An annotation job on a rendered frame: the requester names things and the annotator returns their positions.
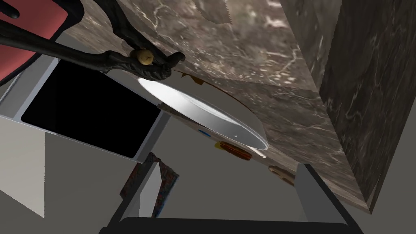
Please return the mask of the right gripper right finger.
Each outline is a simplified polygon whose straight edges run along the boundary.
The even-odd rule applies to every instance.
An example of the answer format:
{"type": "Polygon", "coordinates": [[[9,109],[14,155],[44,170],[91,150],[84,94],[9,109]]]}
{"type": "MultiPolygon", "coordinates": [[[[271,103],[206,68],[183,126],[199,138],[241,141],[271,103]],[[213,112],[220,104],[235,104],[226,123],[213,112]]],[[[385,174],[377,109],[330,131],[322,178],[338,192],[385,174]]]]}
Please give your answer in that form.
{"type": "Polygon", "coordinates": [[[295,189],[308,222],[342,223],[357,228],[356,221],[310,164],[298,164],[295,189]]]}

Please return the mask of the white framed black window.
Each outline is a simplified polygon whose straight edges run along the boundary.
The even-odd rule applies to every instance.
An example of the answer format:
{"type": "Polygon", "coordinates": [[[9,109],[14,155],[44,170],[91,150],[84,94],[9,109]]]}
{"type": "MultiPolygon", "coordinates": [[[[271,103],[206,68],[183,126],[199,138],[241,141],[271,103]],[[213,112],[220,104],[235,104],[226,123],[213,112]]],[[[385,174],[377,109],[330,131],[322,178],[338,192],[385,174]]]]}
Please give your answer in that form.
{"type": "Polygon", "coordinates": [[[13,79],[0,117],[139,163],[169,120],[111,77],[45,55],[13,79]]]}

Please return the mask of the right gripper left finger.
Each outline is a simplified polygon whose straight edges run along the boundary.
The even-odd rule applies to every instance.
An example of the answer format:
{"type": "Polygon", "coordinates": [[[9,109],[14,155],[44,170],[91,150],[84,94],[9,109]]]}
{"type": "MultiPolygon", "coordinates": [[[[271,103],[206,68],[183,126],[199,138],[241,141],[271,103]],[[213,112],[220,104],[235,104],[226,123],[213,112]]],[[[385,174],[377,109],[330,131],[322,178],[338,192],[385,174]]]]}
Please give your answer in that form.
{"type": "Polygon", "coordinates": [[[147,163],[139,172],[136,182],[129,188],[107,227],[115,226],[127,218],[151,217],[161,182],[159,163],[147,163]]]}

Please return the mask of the tan rounded bread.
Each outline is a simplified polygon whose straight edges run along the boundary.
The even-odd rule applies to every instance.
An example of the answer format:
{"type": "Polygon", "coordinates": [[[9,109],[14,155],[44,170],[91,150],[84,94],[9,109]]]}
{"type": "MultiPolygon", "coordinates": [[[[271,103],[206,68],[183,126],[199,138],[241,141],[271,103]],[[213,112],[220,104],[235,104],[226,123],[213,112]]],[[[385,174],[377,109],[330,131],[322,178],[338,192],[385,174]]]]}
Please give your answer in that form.
{"type": "Polygon", "coordinates": [[[289,185],[295,185],[295,175],[291,172],[274,165],[268,166],[268,169],[289,185]]]}

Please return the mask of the white bowl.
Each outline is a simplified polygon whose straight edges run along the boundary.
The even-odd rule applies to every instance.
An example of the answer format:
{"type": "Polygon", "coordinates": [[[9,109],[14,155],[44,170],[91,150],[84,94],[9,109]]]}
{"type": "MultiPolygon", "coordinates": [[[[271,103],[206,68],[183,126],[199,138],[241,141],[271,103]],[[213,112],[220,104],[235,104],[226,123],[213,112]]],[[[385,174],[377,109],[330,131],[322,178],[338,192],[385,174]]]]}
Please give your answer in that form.
{"type": "Polygon", "coordinates": [[[258,150],[269,143],[260,119],[223,90],[182,72],[162,81],[138,78],[139,84],[162,103],[211,131],[258,150]]]}

